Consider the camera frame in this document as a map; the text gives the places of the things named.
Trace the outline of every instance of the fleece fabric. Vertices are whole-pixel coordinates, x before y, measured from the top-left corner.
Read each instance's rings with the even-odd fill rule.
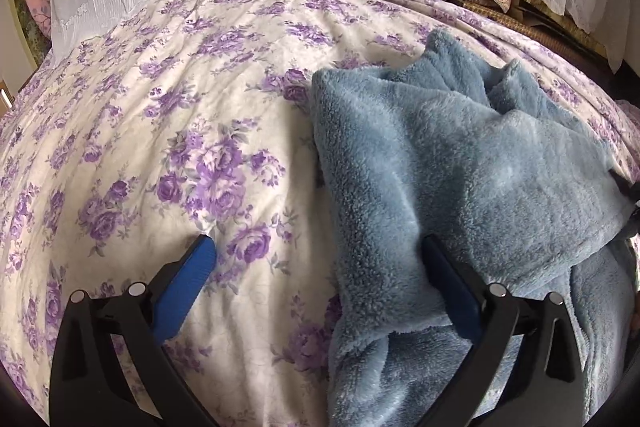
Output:
[[[420,260],[430,233],[516,296],[564,295],[590,415],[610,389],[596,380],[622,363],[612,339],[633,295],[620,265],[591,259],[610,261],[601,250],[633,210],[606,147],[518,62],[491,67],[440,30],[402,70],[318,71],[311,99],[343,311],[329,355],[332,426],[414,425],[466,355]],[[600,291],[612,280],[626,290]],[[621,311],[606,318],[615,325],[598,322],[602,309]],[[517,347],[479,413],[495,404]]]

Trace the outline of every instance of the blue towel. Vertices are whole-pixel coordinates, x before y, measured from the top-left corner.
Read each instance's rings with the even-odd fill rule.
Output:
[[[633,204],[608,173],[606,147],[519,63],[493,68],[434,31],[402,70],[318,71],[311,98],[343,309],[329,353],[332,426],[414,425],[470,347],[428,283],[419,256],[428,233],[514,295],[562,293],[582,360],[607,358],[609,332],[578,318],[593,320],[607,299],[628,304],[631,283],[623,297],[595,292],[607,282],[596,270],[585,295],[572,267],[620,231]],[[479,413],[495,404],[517,347]]]

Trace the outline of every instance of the purple rose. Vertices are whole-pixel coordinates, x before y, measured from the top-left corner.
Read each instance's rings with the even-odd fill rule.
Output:
[[[29,202],[25,196],[21,194],[20,198],[18,198],[18,202],[15,204],[15,214],[17,216],[26,216],[29,212],[28,204]]]
[[[9,263],[8,265],[13,266],[15,271],[20,270],[22,268],[23,254],[19,251],[11,252],[9,254]]]
[[[197,132],[187,131],[184,134],[184,142],[187,144],[187,149],[199,149],[202,147],[202,135]]]
[[[61,190],[56,190],[50,199],[51,210],[59,210],[63,204],[65,204],[65,193]]]
[[[230,178],[217,179],[209,194],[209,213],[221,221],[233,216],[244,199],[244,181],[244,174],[238,170]]]
[[[29,304],[27,304],[27,312],[25,316],[31,324],[35,324],[37,315],[38,309],[36,306],[36,301],[34,301],[33,299],[29,299]]]
[[[251,156],[251,170],[257,172],[267,162],[267,156],[264,153],[264,149]]]
[[[229,176],[242,163],[242,153],[236,142],[230,138],[216,143],[208,149],[199,159],[196,170],[200,173],[203,169],[207,172],[217,172]]]
[[[11,222],[11,226],[9,227],[9,234],[14,239],[18,239],[21,233],[22,233],[22,222],[20,220],[20,217],[16,218],[14,216],[14,219]]]
[[[203,209],[221,221],[233,216],[244,198],[246,178],[242,171],[236,169],[225,176],[210,170],[203,162],[198,164],[197,170],[200,181],[189,201],[201,202]]]
[[[90,223],[91,220],[94,219],[94,216],[97,216],[97,214],[100,213],[103,207],[104,202],[102,199],[97,196],[90,198],[80,211],[80,223]]]
[[[100,284],[100,288],[98,289],[98,296],[101,299],[113,297],[114,295],[116,295],[116,288],[113,287],[113,284],[109,282],[103,282],[102,284]]]
[[[38,330],[36,329],[35,326],[31,326],[29,327],[26,333],[27,333],[27,340],[29,341],[29,345],[31,346],[31,349],[33,349],[34,351],[37,351],[38,345],[40,344]]]
[[[98,216],[91,226],[89,235],[96,241],[108,239],[116,229],[119,212],[105,212]]]
[[[21,363],[10,362],[5,365],[7,374],[14,381],[16,389],[18,389],[22,395],[27,399],[33,401],[35,394],[33,389],[27,384],[26,378],[24,378],[24,360]]]
[[[122,110],[117,105],[109,105],[107,112],[111,118],[116,118],[121,115]]]
[[[287,70],[287,72],[284,74],[284,79],[289,84],[301,84],[303,82],[306,82],[305,73],[303,73],[303,71],[294,69]]]
[[[331,335],[321,326],[302,323],[289,335],[286,356],[298,371],[326,367]]]
[[[267,255],[270,242],[271,234],[269,229],[262,223],[252,229],[238,232],[238,235],[226,247],[226,253],[249,264]]]
[[[118,180],[113,185],[111,185],[111,187],[107,191],[105,199],[111,201],[124,201],[127,199],[128,194],[129,187],[127,187],[127,182]]]
[[[168,172],[166,176],[162,176],[158,182],[156,189],[158,199],[167,203],[178,203],[182,197],[182,189],[180,188],[180,179],[175,172]]]
[[[157,105],[147,105],[144,113],[147,118],[155,118],[160,114],[160,108]]]
[[[282,90],[282,95],[284,96],[284,99],[288,100],[289,102],[295,102],[295,103],[308,102],[308,94],[305,86],[300,86],[295,84],[291,86],[286,86]]]
[[[260,81],[260,90],[265,92],[279,92],[282,89],[282,77],[268,74]]]
[[[329,299],[324,312],[324,329],[330,332],[334,332],[335,325],[342,317],[342,305],[340,304],[340,296],[334,295]]]
[[[87,163],[95,163],[100,159],[100,156],[102,156],[102,147],[95,143],[90,143],[84,148],[82,158],[84,158],[84,161]]]
[[[62,318],[62,307],[60,305],[60,289],[57,284],[54,287],[47,287],[47,307],[45,322],[47,324],[55,323]]]

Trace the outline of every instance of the folded blanket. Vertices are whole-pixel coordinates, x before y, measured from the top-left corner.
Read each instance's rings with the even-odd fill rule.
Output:
[[[582,360],[607,358],[608,332],[577,318],[619,295],[583,295],[570,274],[633,206],[608,173],[607,150],[519,63],[493,68],[434,31],[403,70],[318,71],[312,118],[343,310],[330,347],[332,425],[414,425],[466,355],[469,343],[450,325],[418,255],[428,233],[514,295],[562,293]],[[597,274],[590,277],[593,292]],[[516,348],[481,410],[499,396]]]

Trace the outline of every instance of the brown fabric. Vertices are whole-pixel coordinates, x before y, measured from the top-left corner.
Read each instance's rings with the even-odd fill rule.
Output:
[[[600,44],[596,39],[591,37],[588,33],[578,28],[578,26],[575,25],[574,20],[571,19],[570,16],[558,15],[557,13],[551,11],[551,9],[547,7],[542,0],[514,0],[513,10],[518,9],[520,1],[524,1],[526,4],[533,6],[546,17],[553,20],[556,24],[561,26],[564,31],[571,35],[572,38],[580,42],[580,44],[585,48],[597,53],[602,57],[607,57],[607,51],[604,49],[604,46]]]
[[[480,6],[471,1],[460,0],[462,6],[472,12],[477,13],[500,23],[501,25],[514,30],[530,39],[539,42],[555,54],[560,55],[564,60],[578,68],[599,85],[609,84],[613,78],[613,73],[605,58],[589,50],[579,50],[569,42],[555,38],[548,33],[535,27],[527,26],[509,15],[505,15],[485,6]]]

